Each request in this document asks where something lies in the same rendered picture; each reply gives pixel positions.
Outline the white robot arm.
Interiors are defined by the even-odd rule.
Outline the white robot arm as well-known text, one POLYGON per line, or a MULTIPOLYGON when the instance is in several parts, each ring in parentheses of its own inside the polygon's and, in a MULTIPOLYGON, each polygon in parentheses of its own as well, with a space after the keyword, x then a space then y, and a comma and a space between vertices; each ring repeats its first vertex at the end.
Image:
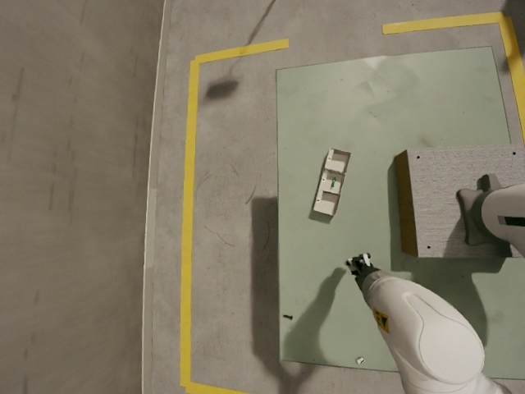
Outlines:
MULTIPOLYGON (((509 242, 525 258, 525 184, 502 187, 492 173, 482 176, 481 190, 457 196, 467 245, 509 242)), ((512 394, 481 372, 480 338, 438 295, 387 271, 370 273, 362 288, 405 394, 512 394)))

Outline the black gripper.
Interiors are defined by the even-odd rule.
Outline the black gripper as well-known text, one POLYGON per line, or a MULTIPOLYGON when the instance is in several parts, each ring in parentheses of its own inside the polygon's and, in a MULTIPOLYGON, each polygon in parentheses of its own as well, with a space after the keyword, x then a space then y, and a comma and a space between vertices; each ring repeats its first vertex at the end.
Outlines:
POLYGON ((358 257, 347 259, 347 261, 351 264, 348 266, 348 268, 351 270, 351 274, 356 276, 355 281, 357 282, 360 291, 362 291, 363 281, 369 275, 369 273, 381 270, 379 268, 375 268, 372 263, 369 263, 370 258, 370 254, 360 254, 358 257))

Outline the white three-compartment bin rack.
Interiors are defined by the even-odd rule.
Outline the white three-compartment bin rack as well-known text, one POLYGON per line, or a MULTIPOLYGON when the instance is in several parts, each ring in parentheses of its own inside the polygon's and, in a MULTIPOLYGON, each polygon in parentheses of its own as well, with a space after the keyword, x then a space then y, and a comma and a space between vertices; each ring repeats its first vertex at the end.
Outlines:
POLYGON ((329 148, 313 211, 336 216, 350 157, 351 153, 347 151, 329 148), (333 177, 336 177, 336 182, 331 188, 333 177))

